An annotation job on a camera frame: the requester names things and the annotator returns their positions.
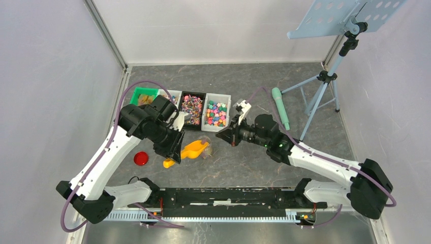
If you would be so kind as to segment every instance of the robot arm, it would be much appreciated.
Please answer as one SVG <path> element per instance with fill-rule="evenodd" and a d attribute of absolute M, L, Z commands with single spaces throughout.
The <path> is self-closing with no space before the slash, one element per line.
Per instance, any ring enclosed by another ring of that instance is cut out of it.
<path fill-rule="evenodd" d="M 367 159 L 364 163 L 340 159 L 323 152 L 316 151 L 302 142 L 299 145 L 311 151 L 305 152 L 295 145 L 287 135 L 279 131 L 278 124 L 269 114 L 256 117 L 254 125 L 247 125 L 245 116 L 250 110 L 245 101 L 237 104 L 236 115 L 230 125 L 216 134 L 217 137 L 237 146 L 245 140 L 267 148 L 266 153 L 276 162 L 301 167 L 323 175 L 334 182 L 318 182 L 302 179 L 295 188 L 295 201 L 298 203 L 330 202 L 351 204 L 359 213 L 378 219 L 388 197 L 371 182 L 353 170 L 333 164 L 313 154 L 343 161 L 350 168 L 366 172 L 378 181 L 389 192 L 392 185 L 379 165 Z M 188 115 L 179 112 L 175 106 L 162 96 L 157 96 L 150 105 L 135 106 L 129 104 L 120 111 L 117 133 L 109 148 L 103 144 L 87 166 L 70 182 L 61 181 L 56 189 L 67 199 L 77 185 L 80 186 L 71 204 L 91 223 L 96 224 L 106 218 L 116 208 L 136 202 L 145 202 L 155 191 L 154 186 L 142 180 L 134 184 L 107 187 L 106 183 L 128 153 L 138 143 L 148 138 L 154 145 L 153 149 L 165 158 L 180 163 L 180 149 L 184 136 L 182 126 Z M 113 133 L 111 129 L 107 138 Z M 80 182 L 90 165 L 105 150 L 104 156 L 96 164 L 84 182 Z"/>
<path fill-rule="evenodd" d="M 56 187 L 57 191 L 67 199 L 72 189 L 80 185 L 71 204 L 93 224 L 103 220 L 113 209 L 135 202 L 145 202 L 151 194 L 151 188 L 142 181 L 117 187 L 107 187 L 106 183 L 126 155 L 145 138 L 154 143 L 153 149 L 157 154 L 180 163 L 184 136 L 182 126 L 189 117 L 187 113 L 179 112 L 175 105 L 162 96 L 157 96 L 150 105 L 137 107 L 129 104 L 123 107 L 115 137 L 109 148 L 105 148 L 105 144 L 114 127 L 84 169 L 70 182 L 61 181 Z M 106 151 L 103 157 L 85 181 L 79 182 L 103 150 Z"/>
<path fill-rule="evenodd" d="M 231 120 L 228 127 L 216 134 L 217 137 L 232 146 L 237 146 L 242 140 L 263 146 L 267 148 L 266 154 L 278 163 L 305 168 L 334 181 L 318 182 L 302 179 L 295 189 L 297 201 L 305 201 L 306 198 L 311 202 L 352 205 L 364 216 L 371 219 L 380 217 L 388 197 L 362 175 L 349 170 L 349 168 L 355 168 L 363 171 L 388 192 L 392 192 L 392 184 L 375 161 L 367 159 L 364 163 L 360 163 L 337 158 L 296 141 L 296 144 L 311 151 L 311 153 L 306 152 L 293 143 L 287 135 L 280 132 L 272 115 L 260 114 L 256 117 L 254 125 L 249 126 L 244 115 L 248 113 L 250 105 L 243 100 L 239 101 L 236 106 L 239 114 Z M 343 162 L 349 168 L 315 157 L 314 154 Z"/>

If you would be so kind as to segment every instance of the plastic storage bin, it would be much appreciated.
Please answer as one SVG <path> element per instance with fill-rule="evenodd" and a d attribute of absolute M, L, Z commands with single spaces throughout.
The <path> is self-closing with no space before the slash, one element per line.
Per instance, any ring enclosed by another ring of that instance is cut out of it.
<path fill-rule="evenodd" d="M 180 111 L 182 111 L 182 102 L 184 101 L 184 97 L 187 95 L 199 97 L 202 100 L 202 110 L 199 113 L 199 124 L 198 125 L 192 125 L 192 124 L 184 123 L 183 128 L 200 131 L 202 129 L 202 124 L 203 124 L 202 112 L 204 111 L 206 93 L 193 93 L 190 91 L 183 91 L 181 94 L 181 100 L 179 102 Z"/>
<path fill-rule="evenodd" d="M 223 95 L 223 94 L 214 94 L 214 93 L 207 93 L 206 94 L 206 99 L 205 99 L 205 105 L 204 108 L 205 110 L 208 108 L 208 103 L 209 101 L 213 101 L 215 103 L 224 103 L 226 104 L 226 125 L 221 127 L 221 126 L 212 126 L 212 125 L 206 125 L 205 121 L 207 119 L 206 117 L 206 112 L 203 112 L 202 115 L 202 129 L 203 131 L 209 131 L 209 132 L 219 132 L 220 130 L 222 130 L 223 128 L 227 127 L 229 125 L 229 111 L 230 111 L 230 104 L 231 104 L 231 100 L 230 100 L 230 95 Z"/>
<path fill-rule="evenodd" d="M 137 87 L 135 88 L 135 91 L 133 92 L 132 99 L 130 100 L 131 104 L 135 104 L 136 106 L 142 105 L 139 104 L 139 97 L 141 95 L 147 95 L 152 97 L 152 101 L 157 97 L 157 93 L 159 92 L 159 89 L 155 88 L 143 88 L 143 87 Z"/>
<path fill-rule="evenodd" d="M 182 92 L 180 90 L 168 90 L 168 92 L 171 94 L 171 96 L 175 96 L 175 105 L 177 108 L 180 108 L 179 103 L 181 102 Z M 159 89 L 159 93 L 157 93 L 157 95 L 166 96 L 167 98 L 167 94 L 163 89 Z"/>

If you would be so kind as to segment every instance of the clear plastic container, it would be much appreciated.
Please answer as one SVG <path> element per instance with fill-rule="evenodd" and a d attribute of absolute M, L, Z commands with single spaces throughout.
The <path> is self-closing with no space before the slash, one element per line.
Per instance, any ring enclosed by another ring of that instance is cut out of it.
<path fill-rule="evenodd" d="M 207 136 L 201 136 L 199 137 L 199 140 L 201 140 L 202 143 L 208 142 L 208 146 L 202 151 L 201 157 L 203 157 L 204 159 L 211 157 L 212 156 L 211 139 Z"/>

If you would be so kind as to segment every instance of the light blue music stand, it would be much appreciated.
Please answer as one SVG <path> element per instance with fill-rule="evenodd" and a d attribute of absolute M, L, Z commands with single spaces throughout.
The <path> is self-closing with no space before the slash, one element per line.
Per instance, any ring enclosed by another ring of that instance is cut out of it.
<path fill-rule="evenodd" d="M 301 90 L 306 106 L 305 114 L 309 118 L 299 138 L 300 141 L 304 139 L 317 109 L 335 101 L 335 111 L 340 111 L 336 85 L 337 75 L 335 71 L 347 52 L 356 48 L 358 44 L 356 37 L 358 34 L 364 31 L 367 33 L 377 31 L 405 1 L 315 0 L 299 27 L 295 31 L 287 33 L 289 39 L 339 35 L 345 35 L 348 38 L 329 71 L 322 71 L 319 75 L 282 91 L 282 94 L 285 94 L 298 87 Z M 308 103 L 302 86 L 314 80 L 320 80 L 322 84 Z M 334 94 L 333 99 L 319 106 L 323 94 L 331 82 Z"/>

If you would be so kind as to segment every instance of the yellow plastic scoop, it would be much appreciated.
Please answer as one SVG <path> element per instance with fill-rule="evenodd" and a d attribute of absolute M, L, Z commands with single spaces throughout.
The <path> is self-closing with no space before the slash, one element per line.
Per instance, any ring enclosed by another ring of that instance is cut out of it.
<path fill-rule="evenodd" d="M 183 150 L 181 150 L 181 159 L 189 158 L 189 159 L 195 159 L 201 155 L 201 153 L 204 151 L 204 149 L 209 145 L 209 143 L 206 141 L 202 144 L 202 140 L 197 140 L 189 145 L 185 146 Z M 175 164 L 175 161 L 172 159 L 166 159 L 163 161 L 163 167 L 169 168 L 172 165 Z"/>

